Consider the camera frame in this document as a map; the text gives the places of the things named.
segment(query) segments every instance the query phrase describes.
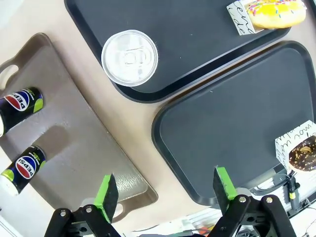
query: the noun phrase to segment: black soda can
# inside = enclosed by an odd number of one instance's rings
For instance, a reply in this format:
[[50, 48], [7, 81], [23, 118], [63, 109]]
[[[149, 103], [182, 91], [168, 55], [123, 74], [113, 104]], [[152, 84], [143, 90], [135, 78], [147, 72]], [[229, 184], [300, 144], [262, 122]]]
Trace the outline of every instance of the black soda can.
[[0, 184], [8, 193], [16, 196], [45, 163], [44, 152], [37, 146], [30, 146], [1, 173]]
[[43, 108], [41, 92], [30, 87], [0, 99], [0, 136]]

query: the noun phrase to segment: yellow object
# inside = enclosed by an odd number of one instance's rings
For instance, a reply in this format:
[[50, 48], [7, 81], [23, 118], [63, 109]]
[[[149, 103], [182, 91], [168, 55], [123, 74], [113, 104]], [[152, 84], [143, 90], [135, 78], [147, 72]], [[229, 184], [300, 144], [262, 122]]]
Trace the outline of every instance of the yellow object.
[[296, 196], [295, 196], [295, 193], [290, 193], [289, 196], [290, 196], [290, 199], [295, 199], [295, 197], [296, 197]]
[[291, 27], [306, 17], [301, 0], [256, 0], [246, 10], [254, 26], [266, 29]]

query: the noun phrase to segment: donut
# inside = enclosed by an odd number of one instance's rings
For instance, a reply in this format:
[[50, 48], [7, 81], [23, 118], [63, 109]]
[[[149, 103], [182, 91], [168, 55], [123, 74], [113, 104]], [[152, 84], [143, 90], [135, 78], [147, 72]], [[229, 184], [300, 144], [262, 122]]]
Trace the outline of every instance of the donut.
[[306, 17], [306, 7], [301, 0], [256, 0], [246, 10], [252, 24], [265, 29], [291, 27]]
[[289, 163], [295, 170], [316, 170], [316, 137], [311, 136], [305, 139], [291, 150]]

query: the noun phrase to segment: screw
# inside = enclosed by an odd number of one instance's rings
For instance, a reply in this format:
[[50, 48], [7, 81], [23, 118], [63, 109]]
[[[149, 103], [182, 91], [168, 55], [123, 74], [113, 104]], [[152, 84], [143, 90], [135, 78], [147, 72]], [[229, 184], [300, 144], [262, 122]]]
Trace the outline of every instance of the screw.
[[240, 197], [240, 198], [239, 198], [239, 201], [240, 201], [240, 202], [245, 202], [245, 201], [247, 201], [247, 199], [246, 199], [245, 197]]
[[267, 201], [267, 203], [271, 203], [273, 200], [272, 200], [271, 197], [268, 197], [268, 198], [266, 199], [266, 201]]

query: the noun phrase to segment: pepsi logo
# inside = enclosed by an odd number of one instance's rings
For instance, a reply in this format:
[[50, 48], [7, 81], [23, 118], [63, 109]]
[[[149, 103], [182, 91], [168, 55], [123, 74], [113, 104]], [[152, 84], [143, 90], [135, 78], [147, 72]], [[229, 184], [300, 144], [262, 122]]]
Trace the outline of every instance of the pepsi logo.
[[15, 163], [16, 169], [26, 179], [31, 179], [36, 170], [36, 163], [32, 157], [20, 157]]
[[29, 106], [29, 95], [25, 91], [14, 92], [12, 95], [4, 97], [18, 111], [25, 111]]

